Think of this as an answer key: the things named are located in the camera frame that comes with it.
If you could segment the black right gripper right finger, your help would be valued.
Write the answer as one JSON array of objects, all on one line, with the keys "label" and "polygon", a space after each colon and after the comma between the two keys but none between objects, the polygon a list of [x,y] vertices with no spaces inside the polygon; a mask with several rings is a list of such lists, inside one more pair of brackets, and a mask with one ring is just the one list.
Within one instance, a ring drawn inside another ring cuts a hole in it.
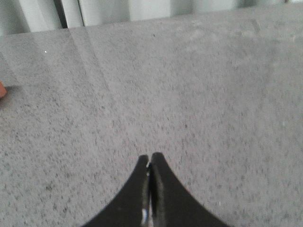
[{"label": "black right gripper right finger", "polygon": [[152,217],[155,227],[227,226],[186,190],[162,153],[153,153],[150,170]]}]

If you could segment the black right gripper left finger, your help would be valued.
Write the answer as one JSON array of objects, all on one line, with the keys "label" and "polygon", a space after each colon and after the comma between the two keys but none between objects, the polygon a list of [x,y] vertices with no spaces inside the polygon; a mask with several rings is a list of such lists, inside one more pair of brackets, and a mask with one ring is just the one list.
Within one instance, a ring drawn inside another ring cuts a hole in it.
[{"label": "black right gripper left finger", "polygon": [[112,199],[85,227],[147,227],[150,207],[149,158],[141,155],[130,177]]}]

